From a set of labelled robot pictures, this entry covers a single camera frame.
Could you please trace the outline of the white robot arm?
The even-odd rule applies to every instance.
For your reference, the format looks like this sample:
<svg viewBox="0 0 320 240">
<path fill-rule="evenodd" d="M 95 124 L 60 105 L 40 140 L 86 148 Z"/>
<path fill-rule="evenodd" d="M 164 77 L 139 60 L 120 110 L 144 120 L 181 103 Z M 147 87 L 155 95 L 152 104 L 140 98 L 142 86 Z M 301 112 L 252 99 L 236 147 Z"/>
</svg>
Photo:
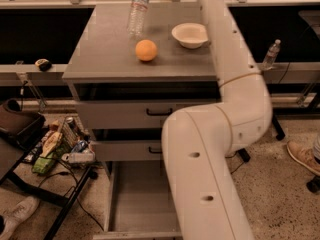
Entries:
<svg viewBox="0 0 320 240">
<path fill-rule="evenodd" d="M 183 240 L 254 240 L 225 156 L 259 140 L 270 96 L 224 0 L 198 0 L 221 101 L 180 109 L 165 121 L 163 159 Z"/>
</svg>

